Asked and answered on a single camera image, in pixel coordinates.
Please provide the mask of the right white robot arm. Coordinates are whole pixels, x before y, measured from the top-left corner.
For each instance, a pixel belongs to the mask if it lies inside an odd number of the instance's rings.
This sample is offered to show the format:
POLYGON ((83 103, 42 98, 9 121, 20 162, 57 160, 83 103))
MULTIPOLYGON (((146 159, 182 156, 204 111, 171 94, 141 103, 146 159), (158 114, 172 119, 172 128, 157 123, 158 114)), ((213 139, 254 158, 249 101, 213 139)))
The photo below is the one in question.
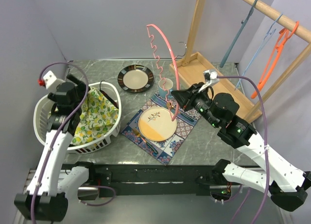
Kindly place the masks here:
POLYGON ((213 98, 201 91, 203 83, 184 90, 173 90, 172 96, 183 110, 195 109, 214 128, 226 144, 248 156, 264 172, 242 168, 221 159, 212 169, 215 184, 234 182, 266 193, 280 208, 293 212, 302 206, 311 186, 310 171, 304 172, 284 159, 264 143, 262 136, 247 121, 237 116, 239 105, 229 93, 218 93, 213 98))

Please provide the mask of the light blue wire hanger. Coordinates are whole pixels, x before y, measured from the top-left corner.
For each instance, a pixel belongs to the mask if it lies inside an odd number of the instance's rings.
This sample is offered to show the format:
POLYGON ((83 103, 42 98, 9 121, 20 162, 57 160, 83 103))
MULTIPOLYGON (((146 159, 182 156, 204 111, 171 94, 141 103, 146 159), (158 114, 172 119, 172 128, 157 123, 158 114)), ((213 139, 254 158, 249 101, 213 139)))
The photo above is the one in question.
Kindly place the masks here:
POLYGON ((259 78, 254 79, 258 85, 281 30, 276 21, 268 20, 267 17, 263 19, 238 65, 241 76, 251 76, 252 72, 258 72, 259 78))

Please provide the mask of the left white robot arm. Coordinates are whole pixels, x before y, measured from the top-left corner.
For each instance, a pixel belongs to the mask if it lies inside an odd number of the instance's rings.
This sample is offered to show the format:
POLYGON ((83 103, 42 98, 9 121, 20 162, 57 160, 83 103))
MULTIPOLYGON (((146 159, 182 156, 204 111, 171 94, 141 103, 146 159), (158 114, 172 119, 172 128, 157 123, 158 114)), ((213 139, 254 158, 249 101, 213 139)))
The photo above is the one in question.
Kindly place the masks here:
POLYGON ((91 186, 97 174, 78 166, 62 181, 59 180, 63 160, 80 122, 81 106, 88 93, 88 82, 73 75, 58 84, 48 94, 54 102, 47 122, 44 150, 32 181, 25 192, 17 194, 14 204, 26 220, 60 222, 64 219, 71 199, 77 198, 78 188, 91 186))

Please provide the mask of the orange plastic hanger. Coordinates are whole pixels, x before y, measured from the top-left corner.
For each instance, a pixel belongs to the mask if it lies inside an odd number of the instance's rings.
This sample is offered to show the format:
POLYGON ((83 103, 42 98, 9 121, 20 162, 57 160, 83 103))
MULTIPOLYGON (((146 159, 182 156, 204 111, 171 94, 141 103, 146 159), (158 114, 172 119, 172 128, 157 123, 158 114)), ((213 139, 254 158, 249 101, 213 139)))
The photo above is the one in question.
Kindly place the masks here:
POLYGON ((266 82, 268 81, 269 77, 271 76, 273 70, 275 69, 278 63, 278 60, 282 54, 282 51, 284 49, 286 42, 296 32, 298 26, 299 26, 299 21, 295 23, 295 26, 291 32, 286 28, 283 28, 281 31, 279 31, 279 37, 275 43, 275 46, 272 50, 272 53, 268 59, 268 62, 265 66, 265 69, 263 70, 263 73, 257 85, 257 88, 259 91, 261 91, 263 87, 265 86, 266 82))

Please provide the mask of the red plaid garment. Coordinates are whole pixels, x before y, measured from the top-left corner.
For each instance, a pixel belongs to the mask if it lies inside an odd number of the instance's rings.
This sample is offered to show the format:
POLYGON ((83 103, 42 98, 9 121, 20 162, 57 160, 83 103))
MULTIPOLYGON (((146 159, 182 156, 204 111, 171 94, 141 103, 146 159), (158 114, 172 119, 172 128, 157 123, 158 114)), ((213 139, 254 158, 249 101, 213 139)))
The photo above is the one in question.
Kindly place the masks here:
POLYGON ((118 105, 118 100, 116 98, 116 96, 114 95, 114 93, 112 92, 112 90, 110 89, 106 89, 106 87, 104 86, 104 88, 102 88, 102 83, 105 82, 105 80, 100 81, 100 92, 116 107, 119 108, 118 105))

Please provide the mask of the dark blue hanger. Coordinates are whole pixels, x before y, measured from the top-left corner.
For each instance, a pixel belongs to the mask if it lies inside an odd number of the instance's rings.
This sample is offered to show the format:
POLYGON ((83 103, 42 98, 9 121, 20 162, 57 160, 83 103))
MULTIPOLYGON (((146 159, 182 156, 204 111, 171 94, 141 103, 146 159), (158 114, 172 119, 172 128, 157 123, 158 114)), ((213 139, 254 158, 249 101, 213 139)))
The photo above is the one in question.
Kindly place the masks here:
POLYGON ((228 57, 229 57, 229 55, 230 55, 234 45, 236 44, 236 42, 237 42, 238 38, 240 37, 243 29, 245 28, 246 24, 248 23, 250 17, 252 16, 257 2, 258 2, 258 0, 254 0, 254 2, 252 4, 252 7, 250 8, 250 11, 248 12, 247 17, 245 18, 245 20, 241 21, 241 27, 238 30, 237 34, 235 35, 235 37, 234 37, 233 41, 231 42, 230 46, 228 47, 226 53, 224 54, 224 56, 223 56, 223 58, 222 58, 222 60, 220 62, 220 65, 219 65, 220 68, 222 68, 224 66, 224 64, 227 62, 227 59, 228 59, 228 57))

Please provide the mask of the lemon print cloth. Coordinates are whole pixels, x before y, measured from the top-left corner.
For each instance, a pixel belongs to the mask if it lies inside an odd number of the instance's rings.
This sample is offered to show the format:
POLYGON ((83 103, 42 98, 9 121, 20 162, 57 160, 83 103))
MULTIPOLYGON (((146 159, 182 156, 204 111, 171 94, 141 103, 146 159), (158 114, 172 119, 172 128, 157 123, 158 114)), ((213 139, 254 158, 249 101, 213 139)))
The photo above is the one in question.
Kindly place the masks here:
POLYGON ((81 109, 80 122, 71 142, 73 146, 90 143, 104 136, 116 123, 119 113, 119 109, 92 86, 81 109))

